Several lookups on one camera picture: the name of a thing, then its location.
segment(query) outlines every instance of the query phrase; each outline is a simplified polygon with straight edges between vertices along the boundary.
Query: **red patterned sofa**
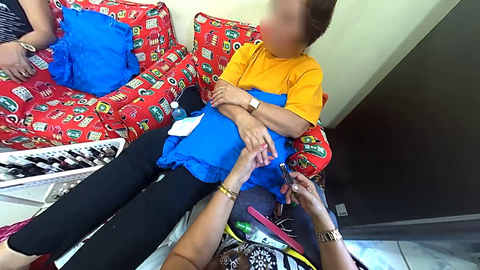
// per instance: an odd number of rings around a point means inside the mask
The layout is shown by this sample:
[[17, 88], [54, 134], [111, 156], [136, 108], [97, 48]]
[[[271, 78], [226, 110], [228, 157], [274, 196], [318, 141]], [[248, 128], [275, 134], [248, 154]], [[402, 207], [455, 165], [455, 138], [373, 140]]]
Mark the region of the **red patterned sofa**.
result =
[[[139, 96], [132, 100], [121, 92], [121, 102], [117, 99], [101, 98], [97, 110], [107, 113], [116, 121], [122, 121], [127, 130], [128, 139], [134, 140], [149, 129], [166, 126], [171, 123], [169, 103], [186, 87], [197, 84], [200, 96], [206, 104], [212, 96], [212, 90], [219, 76], [224, 71], [233, 53], [245, 43], [261, 42], [258, 25], [228, 21], [199, 13], [194, 19], [193, 51], [185, 59], [175, 63], [168, 71], [159, 70], [157, 65], [149, 68], [144, 74], [152, 74], [157, 70], [162, 74], [150, 88], [135, 84], [134, 94]], [[166, 53], [159, 59], [160, 63], [172, 65], [178, 60], [174, 52]], [[324, 95], [324, 104], [328, 96]], [[293, 170], [308, 177], [318, 174], [330, 161], [331, 151], [326, 135], [319, 120], [319, 125], [306, 131], [293, 141], [297, 153], [288, 162]]]
[[[187, 49], [177, 43], [170, 12], [161, 2], [147, 5], [120, 0], [50, 0], [57, 23], [62, 19], [62, 5], [97, 11], [129, 24], [133, 53], [142, 74], [116, 92], [96, 98], [59, 86], [51, 79], [47, 70], [48, 63], [53, 61], [50, 50], [29, 58], [36, 74], [26, 83], [17, 84], [0, 70], [0, 144], [20, 150], [126, 137], [127, 127], [117, 110], [135, 102], [144, 94], [140, 89], [149, 89], [161, 76], [160, 71], [167, 72], [187, 54]], [[158, 62], [164, 54], [171, 53], [177, 55], [173, 61]], [[104, 109], [107, 100], [115, 104]]]

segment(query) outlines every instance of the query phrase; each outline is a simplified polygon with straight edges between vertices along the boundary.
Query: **hand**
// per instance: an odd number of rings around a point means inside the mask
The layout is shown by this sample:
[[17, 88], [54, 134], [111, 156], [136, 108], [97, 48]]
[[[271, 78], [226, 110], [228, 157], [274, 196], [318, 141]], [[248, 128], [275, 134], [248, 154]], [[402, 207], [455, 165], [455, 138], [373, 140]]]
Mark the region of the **hand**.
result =
[[287, 204], [291, 202], [300, 204], [313, 219], [317, 232], [329, 232], [335, 229], [325, 204], [320, 199], [315, 184], [299, 172], [290, 172], [295, 184], [291, 188], [284, 184], [280, 193], [285, 194]]
[[[264, 166], [263, 163], [257, 162], [256, 157], [257, 154], [267, 149], [267, 147], [268, 145], [264, 143], [262, 145], [257, 145], [253, 151], [248, 151], [247, 148], [242, 149], [235, 166], [233, 166], [233, 169], [230, 171], [229, 176], [235, 177], [241, 184], [246, 182], [250, 178], [253, 170]], [[270, 163], [270, 160], [273, 160], [273, 157], [268, 156], [267, 160], [268, 163]]]
[[213, 90], [210, 104], [212, 104], [212, 107], [220, 104], [233, 104], [248, 109], [252, 97], [247, 91], [238, 87], [222, 86]]
[[[245, 143], [249, 152], [252, 152], [258, 145], [266, 143], [268, 145], [268, 151], [272, 153], [273, 157], [278, 157], [275, 143], [262, 122], [251, 115], [246, 115], [235, 124], [237, 124], [239, 129], [240, 138]], [[268, 165], [268, 151], [264, 149], [264, 151], [258, 153], [257, 162]]]
[[0, 45], [0, 67], [17, 83], [26, 82], [35, 74], [35, 68], [28, 62], [26, 50], [17, 42]]

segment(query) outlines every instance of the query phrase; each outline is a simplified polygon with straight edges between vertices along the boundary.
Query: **black and white patterned blouse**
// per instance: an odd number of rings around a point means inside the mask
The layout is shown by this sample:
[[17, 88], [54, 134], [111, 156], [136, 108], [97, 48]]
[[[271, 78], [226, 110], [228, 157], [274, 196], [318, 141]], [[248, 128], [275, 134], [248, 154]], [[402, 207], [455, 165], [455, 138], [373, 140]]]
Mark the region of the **black and white patterned blouse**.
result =
[[312, 270], [304, 262], [275, 248], [257, 243], [241, 243], [228, 234], [206, 270]]
[[18, 0], [0, 0], [0, 44], [18, 40], [32, 31]]

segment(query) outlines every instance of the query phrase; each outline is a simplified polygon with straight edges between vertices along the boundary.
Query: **gold watch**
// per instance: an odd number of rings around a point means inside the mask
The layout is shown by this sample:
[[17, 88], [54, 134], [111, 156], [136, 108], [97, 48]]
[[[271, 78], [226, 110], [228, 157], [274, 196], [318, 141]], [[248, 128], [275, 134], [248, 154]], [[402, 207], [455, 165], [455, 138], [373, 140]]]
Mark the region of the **gold watch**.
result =
[[338, 241], [343, 239], [338, 229], [326, 233], [315, 233], [315, 238], [320, 242]]
[[36, 52], [35, 47], [33, 47], [32, 45], [30, 45], [28, 43], [25, 43], [25, 42], [22, 42], [22, 41], [19, 41], [19, 40], [17, 40], [16, 42], [18, 44], [20, 44], [20, 46], [22, 46], [25, 50], [28, 50], [28, 51], [31, 51], [31, 52]]
[[260, 101], [256, 98], [252, 98], [250, 100], [250, 103], [248, 103], [248, 109], [247, 111], [249, 113], [252, 113], [254, 110], [258, 109], [258, 106], [260, 105]]

